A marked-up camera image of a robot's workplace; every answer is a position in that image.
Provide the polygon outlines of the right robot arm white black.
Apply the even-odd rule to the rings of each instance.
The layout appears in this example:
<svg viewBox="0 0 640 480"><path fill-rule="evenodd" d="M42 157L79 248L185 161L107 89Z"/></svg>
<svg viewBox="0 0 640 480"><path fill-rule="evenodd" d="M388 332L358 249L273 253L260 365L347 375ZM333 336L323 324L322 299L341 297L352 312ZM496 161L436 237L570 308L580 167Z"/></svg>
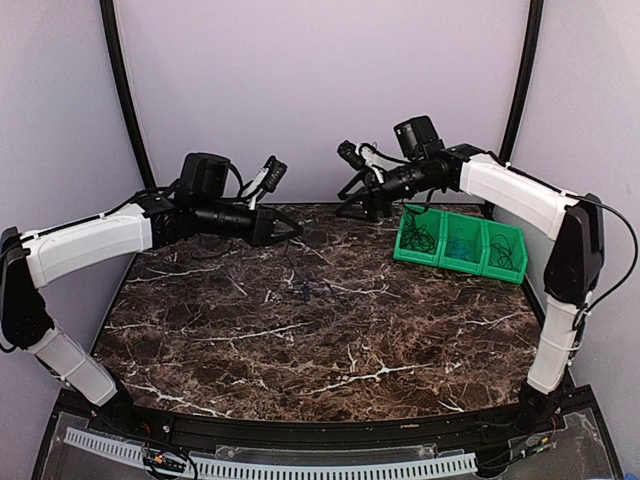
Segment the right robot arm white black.
<svg viewBox="0 0 640 480"><path fill-rule="evenodd" d="M392 205L419 193L461 192L506 213L522 228L524 241L536 233L549 248L541 266L543 320L538 345L520 387L509 426L530 434L559 408L571 362L579 351L605 260L604 220L598 197L577 195L517 169L490 151L468 143L447 146L427 116L394 127L401 158L367 142L342 141L338 156L355 172L339 192L337 216L377 222Z"/></svg>

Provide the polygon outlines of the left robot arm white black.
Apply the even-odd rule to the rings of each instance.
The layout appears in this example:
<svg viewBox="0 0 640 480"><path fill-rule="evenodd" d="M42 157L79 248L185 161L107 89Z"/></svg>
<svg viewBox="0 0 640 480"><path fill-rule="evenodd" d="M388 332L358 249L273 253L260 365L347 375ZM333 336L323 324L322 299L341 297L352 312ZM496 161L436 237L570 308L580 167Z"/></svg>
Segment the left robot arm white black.
<svg viewBox="0 0 640 480"><path fill-rule="evenodd" d="M238 239L268 247L301 235L282 212L261 205L288 170L270 156L249 182L227 196L232 161L210 153L186 156L179 177L164 187L134 193L118 206L44 230L16 227L1 234L1 348L31 353L102 408L101 417L120 436L141 427L140 412L114 375L67 334L48 312L42 290L78 272L192 237Z"/></svg>

